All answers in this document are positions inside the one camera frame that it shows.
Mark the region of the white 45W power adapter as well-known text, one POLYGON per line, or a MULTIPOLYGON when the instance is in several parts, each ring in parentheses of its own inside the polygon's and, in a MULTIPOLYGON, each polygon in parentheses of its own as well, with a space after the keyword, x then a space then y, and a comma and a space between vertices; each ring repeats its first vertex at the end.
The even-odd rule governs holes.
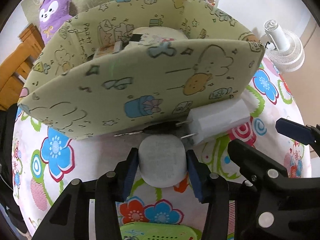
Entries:
POLYGON ((249 122, 249 119, 249 110, 241 99, 193 108, 187 117, 189 134, 185 137, 196 146, 227 134, 231 129, 249 122))

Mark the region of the white rounded earbuds case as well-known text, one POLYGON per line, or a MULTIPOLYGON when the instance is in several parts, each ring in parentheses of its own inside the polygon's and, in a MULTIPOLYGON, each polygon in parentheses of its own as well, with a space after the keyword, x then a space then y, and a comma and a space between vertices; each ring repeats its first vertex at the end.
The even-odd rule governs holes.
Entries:
POLYGON ((138 148, 138 157, 141 177, 152 187, 175 186, 187 174, 184 145, 172 134, 146 137, 138 148))

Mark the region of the white rectangular flat box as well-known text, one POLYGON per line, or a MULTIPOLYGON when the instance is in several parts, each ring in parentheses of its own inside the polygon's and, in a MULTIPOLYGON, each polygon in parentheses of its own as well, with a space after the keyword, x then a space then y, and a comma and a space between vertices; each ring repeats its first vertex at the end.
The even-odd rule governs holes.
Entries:
POLYGON ((86 61, 88 62, 108 54, 118 53, 124 48, 125 44, 122 41, 117 41, 113 45, 101 46, 94 52, 93 55, 89 56, 86 61))

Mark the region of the round cream bear case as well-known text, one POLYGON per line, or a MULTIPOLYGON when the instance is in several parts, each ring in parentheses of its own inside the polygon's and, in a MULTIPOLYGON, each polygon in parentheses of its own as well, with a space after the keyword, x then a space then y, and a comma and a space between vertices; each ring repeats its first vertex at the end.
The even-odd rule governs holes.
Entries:
POLYGON ((187 40, 188 38, 181 30, 167 27, 140 27, 133 31, 128 44, 124 49, 137 46, 155 46, 162 42, 187 40))

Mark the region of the green perforated plastic case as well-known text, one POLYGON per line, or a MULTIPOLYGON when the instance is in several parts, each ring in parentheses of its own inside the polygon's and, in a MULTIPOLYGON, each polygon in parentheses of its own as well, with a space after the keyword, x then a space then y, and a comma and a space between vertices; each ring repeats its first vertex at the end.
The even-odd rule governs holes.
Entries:
POLYGON ((135 240, 196 240, 196 232, 187 226, 133 222, 120 227, 122 239, 135 240))

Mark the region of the green cartoon storage box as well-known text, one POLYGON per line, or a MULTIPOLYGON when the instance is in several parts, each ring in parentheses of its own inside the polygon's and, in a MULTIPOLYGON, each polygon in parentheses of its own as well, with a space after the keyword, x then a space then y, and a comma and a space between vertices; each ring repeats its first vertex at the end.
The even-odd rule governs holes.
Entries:
POLYGON ((246 27, 203 0, 112 1, 61 25, 35 61, 18 105, 81 140, 236 97, 264 52, 246 27), (188 39, 86 61, 101 46, 126 46, 140 27, 181 30, 188 39))

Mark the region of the white floor fan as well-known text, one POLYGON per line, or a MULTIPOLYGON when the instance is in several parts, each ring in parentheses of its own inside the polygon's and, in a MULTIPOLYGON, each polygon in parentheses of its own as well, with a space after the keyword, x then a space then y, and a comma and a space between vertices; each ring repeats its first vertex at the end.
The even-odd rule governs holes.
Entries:
POLYGON ((265 34, 273 48, 266 48, 266 55, 281 72, 297 71, 304 63, 305 53, 300 38, 287 29, 283 29, 276 20, 264 23, 265 34))

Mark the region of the wooden chair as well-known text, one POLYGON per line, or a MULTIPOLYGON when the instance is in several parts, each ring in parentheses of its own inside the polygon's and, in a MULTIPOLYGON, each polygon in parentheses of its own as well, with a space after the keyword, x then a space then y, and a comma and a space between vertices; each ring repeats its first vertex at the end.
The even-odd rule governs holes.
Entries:
POLYGON ((44 48, 37 26, 29 24, 19 35, 21 43, 1 64, 1 110, 18 102, 23 80, 31 71, 33 61, 44 48))

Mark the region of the floral tablecloth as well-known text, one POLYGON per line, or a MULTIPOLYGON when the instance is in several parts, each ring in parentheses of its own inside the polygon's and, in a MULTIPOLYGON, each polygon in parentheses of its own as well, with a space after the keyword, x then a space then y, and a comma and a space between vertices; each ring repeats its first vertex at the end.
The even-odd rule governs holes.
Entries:
MULTIPOLYGON (((277 133, 279 118, 302 123, 302 115, 284 78, 268 58, 242 93, 251 118, 223 137, 195 147, 199 161, 228 181, 244 181, 231 161, 227 146, 240 139, 276 160, 291 178, 311 176, 308 146, 277 133)), ((34 234, 64 188, 75 178, 98 179, 124 160, 142 135, 114 138, 109 135, 75 141, 17 111, 12 139, 13 198, 34 234)), ((194 196, 188 178, 169 188, 155 188, 136 176, 132 191, 117 205, 120 224, 152 222, 182 224, 197 234, 203 230, 208 206, 194 196)))

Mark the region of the purple plush toy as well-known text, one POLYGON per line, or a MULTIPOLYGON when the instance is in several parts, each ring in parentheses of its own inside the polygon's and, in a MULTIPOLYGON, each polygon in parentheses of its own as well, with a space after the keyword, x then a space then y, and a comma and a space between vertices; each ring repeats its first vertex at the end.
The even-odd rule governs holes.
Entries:
POLYGON ((69 14, 71 0, 43 0, 39 9, 40 33, 46 45, 52 36, 72 16, 69 14))

